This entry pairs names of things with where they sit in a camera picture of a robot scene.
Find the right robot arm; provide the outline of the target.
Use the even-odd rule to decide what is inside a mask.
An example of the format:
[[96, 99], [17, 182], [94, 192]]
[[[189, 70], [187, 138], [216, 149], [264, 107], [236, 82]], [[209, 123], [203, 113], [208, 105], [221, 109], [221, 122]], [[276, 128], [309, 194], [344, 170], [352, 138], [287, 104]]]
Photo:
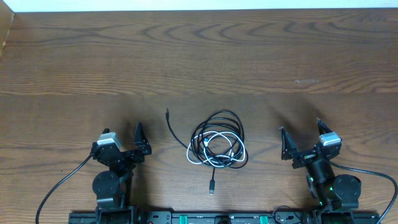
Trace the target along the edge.
[[282, 137], [282, 160], [291, 160], [294, 169], [306, 168], [307, 184], [312, 197], [320, 206], [303, 214], [303, 223], [349, 223], [353, 222], [353, 209], [359, 207], [361, 181], [348, 174], [335, 175], [331, 159], [340, 153], [342, 139], [322, 120], [317, 120], [318, 142], [312, 149], [299, 151], [290, 134], [280, 127]]

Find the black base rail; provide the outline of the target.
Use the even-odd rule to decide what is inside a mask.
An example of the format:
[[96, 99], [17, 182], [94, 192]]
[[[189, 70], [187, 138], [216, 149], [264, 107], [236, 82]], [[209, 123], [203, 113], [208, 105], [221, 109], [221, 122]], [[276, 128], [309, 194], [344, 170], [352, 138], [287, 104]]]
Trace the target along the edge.
[[376, 223], [379, 215], [367, 212], [323, 213], [281, 210], [265, 213], [177, 213], [169, 211], [70, 213], [68, 223], [138, 223], [138, 224], [305, 224], [305, 223]]

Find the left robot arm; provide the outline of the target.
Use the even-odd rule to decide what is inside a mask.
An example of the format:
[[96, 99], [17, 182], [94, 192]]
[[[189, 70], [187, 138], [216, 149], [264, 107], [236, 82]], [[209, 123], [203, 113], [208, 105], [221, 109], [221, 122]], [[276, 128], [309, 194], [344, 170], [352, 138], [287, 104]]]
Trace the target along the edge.
[[92, 183], [97, 223], [139, 223], [141, 220], [137, 209], [130, 206], [133, 169], [152, 154], [141, 123], [136, 125], [133, 143], [134, 149], [121, 151], [117, 134], [106, 128], [92, 145], [92, 158], [109, 168], [99, 173]]

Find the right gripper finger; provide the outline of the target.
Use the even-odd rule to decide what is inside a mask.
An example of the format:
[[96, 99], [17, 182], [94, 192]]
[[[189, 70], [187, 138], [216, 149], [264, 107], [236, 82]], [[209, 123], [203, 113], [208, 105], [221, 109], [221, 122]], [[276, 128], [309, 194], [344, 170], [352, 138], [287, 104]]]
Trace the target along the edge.
[[332, 133], [333, 131], [319, 118], [317, 118], [317, 126], [320, 135]]
[[286, 129], [281, 126], [281, 137], [282, 137], [282, 149], [281, 149], [281, 159], [282, 160], [291, 160], [293, 159], [296, 154], [298, 153], [297, 147], [293, 142], [290, 134], [286, 131]]

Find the cardboard box edge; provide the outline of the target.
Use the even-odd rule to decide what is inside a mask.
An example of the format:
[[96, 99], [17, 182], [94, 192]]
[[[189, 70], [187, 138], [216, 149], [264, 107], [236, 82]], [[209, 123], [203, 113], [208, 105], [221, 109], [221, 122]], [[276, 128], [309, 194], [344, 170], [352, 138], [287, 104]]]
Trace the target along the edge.
[[3, 1], [0, 2], [0, 56], [6, 45], [7, 38], [14, 19], [14, 12]]

